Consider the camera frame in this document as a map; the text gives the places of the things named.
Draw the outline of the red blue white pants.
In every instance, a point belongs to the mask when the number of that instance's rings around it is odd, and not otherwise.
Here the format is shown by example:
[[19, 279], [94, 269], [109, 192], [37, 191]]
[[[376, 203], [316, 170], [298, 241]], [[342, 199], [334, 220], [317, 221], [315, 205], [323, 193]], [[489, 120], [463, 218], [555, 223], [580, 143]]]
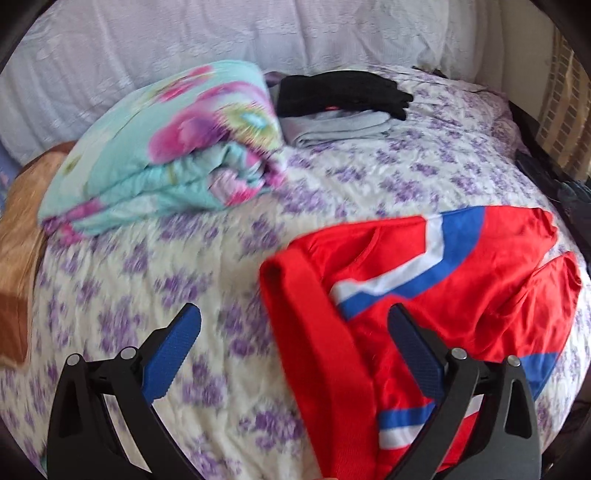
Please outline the red blue white pants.
[[519, 357], [543, 391], [583, 288], [574, 253], [547, 258], [557, 238], [545, 210], [478, 206], [336, 225], [263, 262], [260, 293], [325, 477], [384, 478], [434, 410], [389, 335], [394, 304], [474, 359]]

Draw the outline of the floral purple bed sheet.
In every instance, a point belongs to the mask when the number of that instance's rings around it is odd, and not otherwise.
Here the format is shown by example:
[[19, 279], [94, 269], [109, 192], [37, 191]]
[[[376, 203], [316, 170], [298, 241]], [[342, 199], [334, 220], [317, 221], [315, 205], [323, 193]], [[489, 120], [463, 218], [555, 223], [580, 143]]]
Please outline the floral purple bed sheet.
[[1, 417], [25, 457], [4, 466], [3, 478], [41, 471], [70, 353], [109, 358], [187, 302], [204, 327], [155, 404], [179, 446], [211, 479], [315, 477], [259, 299], [260, 263], [297, 236], [347, 221], [486, 204], [551, 208], [515, 166], [520, 133], [503, 96], [401, 67], [382, 74], [414, 96], [386, 138], [294, 151], [279, 189], [232, 209], [154, 218], [70, 246], [48, 242], [28, 365], [1, 373]]

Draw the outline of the brown satin pillow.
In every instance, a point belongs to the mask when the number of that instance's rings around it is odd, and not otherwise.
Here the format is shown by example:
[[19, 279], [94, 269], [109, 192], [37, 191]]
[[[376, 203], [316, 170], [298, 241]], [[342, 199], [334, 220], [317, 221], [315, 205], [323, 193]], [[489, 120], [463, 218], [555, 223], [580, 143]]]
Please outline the brown satin pillow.
[[8, 190], [1, 217], [1, 366], [29, 363], [35, 278], [47, 236], [37, 213], [47, 188], [75, 143], [54, 146], [26, 166]]

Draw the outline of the blue denim jeans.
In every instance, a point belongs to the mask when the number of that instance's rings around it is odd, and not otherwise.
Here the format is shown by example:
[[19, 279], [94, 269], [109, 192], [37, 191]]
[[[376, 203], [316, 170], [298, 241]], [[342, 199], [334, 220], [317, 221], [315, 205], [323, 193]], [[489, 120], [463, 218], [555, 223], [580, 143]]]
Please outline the blue denim jeans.
[[562, 182], [558, 198], [573, 226], [581, 234], [590, 234], [590, 188], [577, 181]]

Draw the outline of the beige patterned curtain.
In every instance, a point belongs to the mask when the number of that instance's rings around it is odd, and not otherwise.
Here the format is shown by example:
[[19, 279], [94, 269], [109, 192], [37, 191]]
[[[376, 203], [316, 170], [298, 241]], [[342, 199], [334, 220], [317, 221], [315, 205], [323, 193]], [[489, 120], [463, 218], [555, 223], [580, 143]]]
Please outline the beige patterned curtain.
[[590, 177], [590, 77], [567, 39], [553, 35], [550, 73], [541, 113], [537, 143], [555, 166], [569, 177]]

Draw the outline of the folded teal floral quilt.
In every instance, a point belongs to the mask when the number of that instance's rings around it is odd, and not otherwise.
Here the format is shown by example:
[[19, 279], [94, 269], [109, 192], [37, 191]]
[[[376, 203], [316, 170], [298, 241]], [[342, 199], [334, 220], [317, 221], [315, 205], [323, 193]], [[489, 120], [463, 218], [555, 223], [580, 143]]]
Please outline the folded teal floral quilt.
[[263, 72], [218, 61], [136, 90], [75, 143], [38, 212], [66, 241], [187, 210], [218, 211], [286, 179]]

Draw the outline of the folded grey garment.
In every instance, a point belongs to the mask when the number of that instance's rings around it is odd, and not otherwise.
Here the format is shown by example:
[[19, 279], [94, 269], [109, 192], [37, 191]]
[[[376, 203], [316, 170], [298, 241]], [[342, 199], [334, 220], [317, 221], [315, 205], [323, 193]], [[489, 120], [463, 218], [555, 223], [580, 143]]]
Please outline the folded grey garment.
[[342, 140], [380, 139], [390, 131], [392, 122], [385, 112], [334, 110], [280, 118], [280, 127], [288, 145], [308, 148]]

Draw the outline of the white lace headboard cover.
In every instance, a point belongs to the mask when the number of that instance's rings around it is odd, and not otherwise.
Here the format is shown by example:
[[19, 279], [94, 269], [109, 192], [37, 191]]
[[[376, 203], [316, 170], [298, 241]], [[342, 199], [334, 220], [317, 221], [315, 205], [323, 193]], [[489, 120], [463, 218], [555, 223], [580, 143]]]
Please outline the white lace headboard cover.
[[128, 93], [217, 60], [289, 74], [419, 67], [499, 88], [501, 8], [496, 1], [58, 1], [2, 71], [2, 145], [25, 164], [79, 138]]

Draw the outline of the folded black garment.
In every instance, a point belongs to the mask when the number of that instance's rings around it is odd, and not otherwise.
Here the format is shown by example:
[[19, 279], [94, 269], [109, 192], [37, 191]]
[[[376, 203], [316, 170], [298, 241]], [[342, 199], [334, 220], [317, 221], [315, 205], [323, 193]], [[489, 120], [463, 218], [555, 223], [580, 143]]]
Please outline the folded black garment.
[[405, 120], [414, 96], [394, 80], [368, 71], [341, 70], [283, 78], [276, 93], [276, 114], [301, 117], [332, 109], [374, 111]]

